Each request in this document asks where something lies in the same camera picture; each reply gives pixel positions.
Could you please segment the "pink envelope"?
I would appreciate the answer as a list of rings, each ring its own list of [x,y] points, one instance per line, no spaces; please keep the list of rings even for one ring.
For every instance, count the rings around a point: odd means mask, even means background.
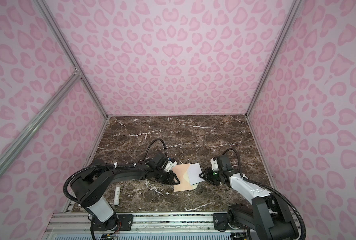
[[[174,192],[195,190],[198,184],[191,185],[188,175],[188,169],[191,164],[176,165],[173,172],[177,175],[180,184],[174,185]]]

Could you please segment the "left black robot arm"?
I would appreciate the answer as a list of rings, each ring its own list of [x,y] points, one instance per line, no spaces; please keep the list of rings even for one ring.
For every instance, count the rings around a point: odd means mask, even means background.
[[[104,193],[113,183],[137,180],[154,180],[163,185],[179,185],[180,180],[173,172],[175,161],[162,156],[157,160],[132,164],[107,164],[93,161],[87,167],[73,173],[63,185],[63,193],[69,200],[81,205],[91,215],[91,233],[95,230],[117,231],[120,219]]]

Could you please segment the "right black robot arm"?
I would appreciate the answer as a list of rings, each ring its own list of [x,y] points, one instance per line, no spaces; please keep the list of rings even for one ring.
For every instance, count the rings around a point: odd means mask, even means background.
[[[214,171],[206,168],[199,174],[205,182],[225,184],[241,194],[250,206],[235,204],[225,214],[214,214],[214,228],[219,232],[254,231],[260,240],[304,240],[306,229],[299,211],[277,190],[248,179],[235,170]]]

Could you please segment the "green floral letter paper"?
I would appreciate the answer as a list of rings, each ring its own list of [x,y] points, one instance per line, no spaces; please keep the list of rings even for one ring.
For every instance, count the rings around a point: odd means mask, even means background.
[[[205,180],[200,177],[202,174],[202,169],[200,167],[199,163],[196,164],[190,164],[187,170],[187,174],[189,177],[189,183],[190,185],[196,185],[201,182],[204,182]]]

